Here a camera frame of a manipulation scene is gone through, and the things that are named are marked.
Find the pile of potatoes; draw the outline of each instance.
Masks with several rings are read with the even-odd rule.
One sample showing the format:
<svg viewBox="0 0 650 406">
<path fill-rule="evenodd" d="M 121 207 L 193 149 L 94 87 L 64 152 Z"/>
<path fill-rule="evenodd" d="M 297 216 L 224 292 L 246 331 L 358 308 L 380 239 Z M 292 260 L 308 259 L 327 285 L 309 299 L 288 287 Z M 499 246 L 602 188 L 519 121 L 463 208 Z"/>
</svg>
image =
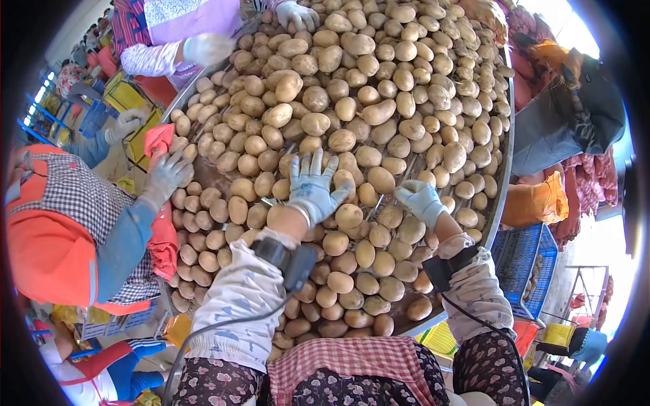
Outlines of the pile of potatoes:
<svg viewBox="0 0 650 406">
<path fill-rule="evenodd" d="M 514 76 L 494 32 L 454 3 L 302 0 L 320 16 L 316 32 L 287 32 L 266 12 L 229 69 L 196 82 L 186 111 L 171 113 L 170 152 L 236 179 L 229 190 L 189 179 L 172 197 L 179 311 L 200 304 L 230 263 L 228 243 L 250 245 L 277 213 L 260 199 L 288 200 L 291 159 L 323 147 L 323 168 L 339 157 L 333 188 L 356 187 L 304 238 L 318 262 L 280 318 L 271 358 L 320 336 L 391 335 L 398 308 L 414 322 L 431 314 L 437 301 L 421 269 L 437 236 L 384 195 L 405 178 L 430 183 L 481 241 Z"/>
</svg>

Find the pink checkered apron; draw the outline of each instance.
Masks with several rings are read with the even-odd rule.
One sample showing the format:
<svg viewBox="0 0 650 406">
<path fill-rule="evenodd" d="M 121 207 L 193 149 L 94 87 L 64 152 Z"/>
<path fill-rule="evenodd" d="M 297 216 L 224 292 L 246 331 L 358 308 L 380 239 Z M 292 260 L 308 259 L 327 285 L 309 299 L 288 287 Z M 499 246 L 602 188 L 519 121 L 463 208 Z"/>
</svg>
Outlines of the pink checkered apron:
<svg viewBox="0 0 650 406">
<path fill-rule="evenodd" d="M 411 337 L 320 338 L 266 366 L 277 406 L 290 405 L 300 382 L 319 368 L 342 376 L 372 375 L 404 383 L 420 405 L 435 405 Z"/>
</svg>

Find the work glove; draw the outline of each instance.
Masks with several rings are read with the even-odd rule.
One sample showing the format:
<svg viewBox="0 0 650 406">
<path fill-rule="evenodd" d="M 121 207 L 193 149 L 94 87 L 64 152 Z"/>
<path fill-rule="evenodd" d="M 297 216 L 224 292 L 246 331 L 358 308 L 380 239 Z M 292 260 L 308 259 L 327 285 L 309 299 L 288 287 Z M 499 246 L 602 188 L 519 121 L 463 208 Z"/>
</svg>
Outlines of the work glove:
<svg viewBox="0 0 650 406">
<path fill-rule="evenodd" d="M 319 14 L 311 8 L 304 7 L 295 1 L 285 1 L 276 7 L 278 21 L 285 29 L 289 28 L 289 23 L 293 21 L 296 25 L 296 31 L 313 32 L 320 25 Z"/>
<path fill-rule="evenodd" d="M 298 157 L 291 161 L 291 193 L 287 206 L 299 211 L 310 229 L 331 216 L 354 188 L 354 183 L 347 181 L 342 188 L 330 193 L 332 176 L 339 165 L 339 158 L 330 158 L 327 168 L 321 173 L 322 160 L 323 150 L 316 148 L 313 158 L 308 152 L 303 155 L 300 172 Z"/>
<path fill-rule="evenodd" d="M 138 127 L 145 125 L 147 122 L 147 113 L 139 108 L 132 108 L 121 112 L 115 125 L 104 132 L 104 139 L 110 146 L 122 141 L 129 133 L 135 131 Z"/>
<path fill-rule="evenodd" d="M 216 65 L 235 48 L 235 40 L 217 34 L 200 34 L 187 38 L 183 45 L 183 60 L 201 66 Z"/>
<path fill-rule="evenodd" d="M 171 157 L 166 153 L 149 169 L 144 191 L 138 200 L 142 200 L 154 212 L 158 212 L 178 186 L 192 175 L 192 161 L 181 160 L 182 157 L 182 151 Z"/>
<path fill-rule="evenodd" d="M 438 217 L 447 208 L 433 186 L 422 181 L 406 181 L 394 193 L 395 197 L 430 230 L 436 228 Z"/>
</svg>

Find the black wristband device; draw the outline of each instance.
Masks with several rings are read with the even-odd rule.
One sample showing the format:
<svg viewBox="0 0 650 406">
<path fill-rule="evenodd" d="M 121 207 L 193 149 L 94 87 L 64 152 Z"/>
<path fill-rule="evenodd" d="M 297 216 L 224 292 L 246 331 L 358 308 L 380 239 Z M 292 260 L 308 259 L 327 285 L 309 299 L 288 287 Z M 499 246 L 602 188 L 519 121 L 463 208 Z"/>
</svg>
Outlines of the black wristband device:
<svg viewBox="0 0 650 406">
<path fill-rule="evenodd" d="M 471 246 L 464 248 L 450 259 L 441 259 L 435 256 L 424 261 L 422 267 L 426 272 L 426 276 L 429 277 L 429 281 L 434 286 L 435 292 L 442 293 L 448 291 L 451 277 L 467 265 L 470 265 L 476 254 L 478 254 L 478 247 Z"/>
<path fill-rule="evenodd" d="M 287 292 L 301 290 L 312 268 L 316 265 L 317 252 L 307 246 L 298 246 L 291 251 L 280 241 L 265 238 L 253 242 L 251 249 L 256 256 L 277 266 L 282 271 L 283 285 Z"/>
</svg>

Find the black cable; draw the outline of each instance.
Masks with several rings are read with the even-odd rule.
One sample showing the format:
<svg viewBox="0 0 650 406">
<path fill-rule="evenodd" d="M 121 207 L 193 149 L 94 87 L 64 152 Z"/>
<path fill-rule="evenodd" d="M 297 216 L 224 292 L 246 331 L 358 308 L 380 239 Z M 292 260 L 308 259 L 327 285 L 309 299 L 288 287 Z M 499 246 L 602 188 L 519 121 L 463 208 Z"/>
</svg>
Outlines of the black cable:
<svg viewBox="0 0 650 406">
<path fill-rule="evenodd" d="M 174 360 L 174 365 L 172 365 L 172 369 L 170 370 L 169 373 L 169 378 L 167 378 L 167 382 L 164 385 L 164 394 L 162 396 L 162 402 L 164 406 L 171 406 L 172 404 L 172 397 L 171 397 L 171 392 L 172 392 L 172 381 L 174 380 L 174 372 L 178 370 L 181 367 L 181 359 L 185 356 L 185 349 L 187 346 L 190 344 L 190 340 L 194 338 L 195 336 L 198 336 L 199 334 L 205 333 L 206 331 L 210 331 L 219 327 L 223 327 L 225 325 L 229 324 L 234 324 L 234 323 L 245 323 L 245 322 L 256 322 L 258 320 L 262 320 L 263 318 L 271 317 L 273 316 L 276 312 L 284 308 L 286 304 L 289 302 L 289 300 L 293 297 L 291 293 L 287 293 L 287 298 L 284 299 L 284 301 L 280 304 L 280 306 L 276 307 L 274 310 L 264 313 L 264 314 L 259 314 L 257 316 L 251 316 L 251 317 L 245 317 L 245 318 L 237 318 L 237 319 L 232 319 L 232 320 L 226 320 L 224 322 L 220 323 L 215 323 L 208 325 L 207 327 L 204 327 L 200 330 L 197 330 L 193 333 L 191 333 L 185 341 L 183 341 L 183 345 L 178 351 L 178 354 L 176 355 L 176 359 Z"/>
<path fill-rule="evenodd" d="M 519 365 L 519 377 L 521 378 L 521 382 L 522 382 L 522 384 L 524 386 L 524 399 L 526 401 L 525 405 L 530 406 L 530 390 L 528 389 L 528 378 L 526 377 L 526 370 L 524 369 L 524 362 L 521 359 L 521 355 L 519 354 L 519 351 L 517 351 L 517 346 L 515 345 L 515 341 L 512 338 L 510 338 L 509 335 L 507 335 L 506 333 L 504 333 L 500 329 L 497 329 L 496 327 L 494 327 L 490 323 L 485 322 L 485 321 L 481 320 L 480 318 L 477 318 L 477 317 L 473 316 L 472 314 L 469 314 L 469 312 L 467 312 L 465 309 L 462 309 L 459 305 L 457 305 L 453 301 L 449 300 L 447 295 L 445 295 L 444 293 L 440 293 L 440 296 L 442 296 L 443 299 L 447 301 L 447 303 L 449 303 L 453 307 L 457 308 L 458 311 L 460 311 L 462 314 L 466 315 L 467 317 L 474 320 L 475 322 L 481 323 L 482 325 L 489 328 L 490 330 L 498 333 L 500 336 L 505 338 L 506 341 L 508 341 L 510 343 L 510 345 L 512 346 L 512 349 L 515 351 L 515 355 L 517 356 L 517 364 Z"/>
</svg>

